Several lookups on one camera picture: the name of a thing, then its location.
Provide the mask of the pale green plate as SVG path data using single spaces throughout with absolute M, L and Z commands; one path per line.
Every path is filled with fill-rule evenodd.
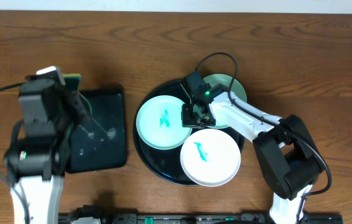
M 208 76 L 204 77 L 203 79 L 205 82 L 209 83 L 212 87 L 214 87 L 217 84 L 222 84 L 222 85 L 229 88 L 229 84 L 231 83 L 232 76 L 217 73 L 217 74 L 208 75 Z M 238 82 L 237 80 L 235 80 L 233 82 L 232 87 L 231 87 L 231 91 L 233 91 L 238 98 L 242 99 L 244 102 L 247 102 L 246 91 L 243 88 L 242 84 L 240 84 L 240 82 Z M 223 123 L 219 123 L 217 121 L 216 124 L 214 126 L 212 126 L 211 128 L 223 129 L 223 128 L 228 128 L 228 125 L 223 124 Z

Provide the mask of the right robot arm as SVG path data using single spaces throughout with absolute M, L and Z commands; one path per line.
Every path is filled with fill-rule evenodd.
M 207 91 L 182 105 L 182 124 L 198 128 L 182 146 L 180 163 L 195 183 L 216 187 L 230 181 L 241 160 L 236 143 L 226 133 L 212 129 L 220 122 L 252 142 L 262 175 L 274 193 L 270 217 L 274 223 L 299 223 L 303 206 L 318 176 L 328 165 L 320 155 L 303 121 L 265 113 L 233 92 Z

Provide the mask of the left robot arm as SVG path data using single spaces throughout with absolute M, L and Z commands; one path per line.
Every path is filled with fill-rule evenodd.
M 57 223 L 70 137 L 91 110 L 80 78 L 37 78 L 19 92 L 23 119 L 12 130 L 4 155 L 15 223 Z

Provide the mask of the green yellow sponge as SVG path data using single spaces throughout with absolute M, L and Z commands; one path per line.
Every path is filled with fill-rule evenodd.
M 81 75 L 79 73 L 63 74 L 65 81 L 65 89 L 67 91 L 79 92 L 79 86 L 81 83 Z

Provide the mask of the mint green plate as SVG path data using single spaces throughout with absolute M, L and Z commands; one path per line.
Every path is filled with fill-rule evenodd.
M 150 147 L 170 150 L 181 146 L 192 128 L 182 125 L 184 102 L 174 96 L 160 95 L 147 100 L 137 112 L 139 137 Z

